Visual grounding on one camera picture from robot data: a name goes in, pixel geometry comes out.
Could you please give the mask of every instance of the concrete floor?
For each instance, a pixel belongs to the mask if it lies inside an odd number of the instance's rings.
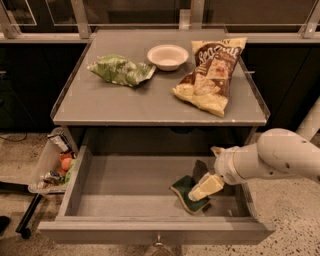
[[[11,140],[24,134],[2,135]],[[320,146],[320,136],[313,142]],[[0,181],[29,184],[32,171],[46,143],[46,134],[30,133],[20,142],[0,139]],[[254,246],[166,246],[176,256],[191,255],[320,255],[320,186],[306,179],[251,180],[249,188],[258,217],[272,222],[276,231]],[[54,220],[59,203],[42,200],[28,227],[25,240],[15,232],[33,196],[0,193],[0,215],[11,218],[0,236],[0,255],[152,255],[153,246],[61,245],[43,236],[37,226],[41,220]]]

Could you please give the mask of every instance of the brown chip bag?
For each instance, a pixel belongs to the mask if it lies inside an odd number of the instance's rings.
[[[224,117],[234,68],[246,38],[222,41],[192,41],[197,67],[173,88],[181,100]]]

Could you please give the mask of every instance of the black cabinet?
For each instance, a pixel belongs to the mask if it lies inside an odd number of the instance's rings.
[[[242,58],[271,112],[259,131],[295,131],[320,95],[320,45],[247,44]]]
[[[0,45],[0,129],[51,131],[51,109],[85,46]]]

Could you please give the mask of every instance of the cable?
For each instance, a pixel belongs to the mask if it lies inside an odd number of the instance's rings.
[[[0,80],[1,82],[3,82],[6,78],[6,71],[2,71],[0,72]],[[31,113],[28,111],[27,107],[24,105],[24,103],[22,102],[22,100],[20,99],[20,97],[18,96],[18,94],[16,93],[16,91],[14,90],[13,86],[11,85],[11,83],[9,83],[9,88],[10,88],[10,92],[13,93],[15,99],[18,100],[18,102],[20,103],[20,106],[23,108],[23,110],[25,111],[25,113],[27,114],[27,116],[29,117],[29,119],[31,120],[32,124],[34,125],[34,127],[38,127],[37,122],[35,121],[35,119],[32,117]],[[11,118],[13,119],[13,116],[11,113],[9,113],[9,111],[6,109],[6,112],[8,114],[10,114]]]
[[[28,134],[25,133],[21,139],[17,139],[17,140],[8,139],[8,138],[2,137],[2,136],[0,136],[0,139],[10,141],[10,142],[21,142],[21,141],[25,140],[27,138],[27,136],[28,136]]]

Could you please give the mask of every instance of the crumpled green bag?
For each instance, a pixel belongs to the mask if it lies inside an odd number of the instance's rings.
[[[88,69],[108,83],[134,87],[150,79],[156,67],[133,62],[118,54],[110,54],[89,65]]]

